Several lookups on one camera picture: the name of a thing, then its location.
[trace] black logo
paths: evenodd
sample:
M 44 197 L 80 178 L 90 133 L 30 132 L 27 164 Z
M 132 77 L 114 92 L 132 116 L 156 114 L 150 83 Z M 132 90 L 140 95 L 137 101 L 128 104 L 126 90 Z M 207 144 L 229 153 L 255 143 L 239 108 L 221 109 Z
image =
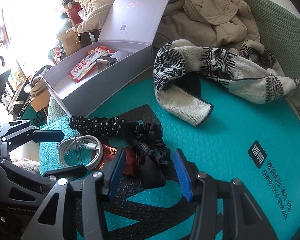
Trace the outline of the black logo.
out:
M 260 143 L 255 141 L 248 150 L 248 153 L 255 165 L 258 167 L 258 169 L 260 169 L 267 158 L 267 154 L 261 147 Z

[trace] silver screw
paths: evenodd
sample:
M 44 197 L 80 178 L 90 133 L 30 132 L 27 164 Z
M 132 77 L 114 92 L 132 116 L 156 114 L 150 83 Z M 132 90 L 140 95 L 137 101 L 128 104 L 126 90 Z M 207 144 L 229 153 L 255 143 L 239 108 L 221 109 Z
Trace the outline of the silver screw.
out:
M 92 175 L 94 178 L 100 178 L 102 176 L 102 172 L 101 171 L 96 171 L 93 173 Z
M 205 172 L 199 172 L 199 173 L 197 174 L 197 176 L 198 176 L 199 178 L 201 178 L 201 179 L 204 179 L 204 178 L 207 177 L 207 173 L 205 173 Z
M 58 184 L 60 186 L 65 185 L 67 182 L 68 182 L 68 180 L 66 178 L 61 178 L 61 179 L 58 180 Z
M 241 180 L 239 180 L 239 179 L 233 179 L 233 180 L 232 180 L 232 183 L 233 183 L 234 185 L 236 185 L 236 186 L 239 186 L 239 185 L 242 184 Z
M 54 176 L 54 175 L 51 175 L 51 176 L 49 177 L 49 179 L 50 179 L 51 181 L 56 181 L 56 180 L 57 180 L 57 177 Z

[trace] red object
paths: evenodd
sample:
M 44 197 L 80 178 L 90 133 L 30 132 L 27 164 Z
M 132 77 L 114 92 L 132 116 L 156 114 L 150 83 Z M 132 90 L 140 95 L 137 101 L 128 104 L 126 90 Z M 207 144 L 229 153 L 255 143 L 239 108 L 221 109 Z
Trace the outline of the red object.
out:
M 116 152 L 117 152 L 117 148 L 115 147 L 111 147 L 109 145 L 105 145 L 103 144 L 103 156 L 101 159 L 101 162 L 99 163 L 99 165 L 93 169 L 93 171 L 98 171 L 101 170 L 103 165 L 107 162 L 107 161 L 112 161 Z M 136 177 L 136 152 L 133 148 L 131 147 L 125 147 L 124 151 L 126 152 L 126 165 L 123 169 L 123 175 L 125 176 L 134 176 Z M 92 156 L 91 156 L 91 160 L 95 157 L 96 152 L 93 151 L 92 152 Z
M 73 7 L 71 7 L 70 9 L 68 9 L 69 12 L 69 16 L 71 17 L 72 21 L 74 24 L 78 24 L 78 23 L 82 23 L 83 20 L 80 18 L 78 12 L 81 11 L 81 6 L 80 4 L 77 4 Z

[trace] red candy wrapper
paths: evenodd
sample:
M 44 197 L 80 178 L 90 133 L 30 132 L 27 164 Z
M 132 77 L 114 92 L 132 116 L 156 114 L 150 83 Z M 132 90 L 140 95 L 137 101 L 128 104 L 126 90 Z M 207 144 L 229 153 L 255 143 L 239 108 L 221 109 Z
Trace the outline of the red candy wrapper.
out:
M 101 159 L 101 162 L 97 167 L 93 169 L 93 171 L 99 171 L 102 169 L 103 165 L 107 161 L 112 161 L 115 154 L 117 153 L 117 148 L 111 147 L 109 145 L 102 145 L 103 147 L 103 156 Z M 126 165 L 123 169 L 123 175 L 125 176 L 134 176 L 136 177 L 136 152 L 133 148 L 131 147 L 125 147 L 125 152 L 126 152 Z M 96 152 L 92 152 L 91 160 L 95 157 Z

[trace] snack package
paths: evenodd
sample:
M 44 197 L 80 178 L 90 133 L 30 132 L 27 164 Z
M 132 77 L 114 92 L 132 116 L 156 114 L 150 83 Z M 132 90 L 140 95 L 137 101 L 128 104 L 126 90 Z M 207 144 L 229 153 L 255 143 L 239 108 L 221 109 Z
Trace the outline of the snack package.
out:
M 76 82 L 79 82 L 92 68 L 96 66 L 96 60 L 101 56 L 109 55 L 108 50 L 95 48 L 90 54 L 79 62 L 73 70 L 70 71 L 71 76 Z

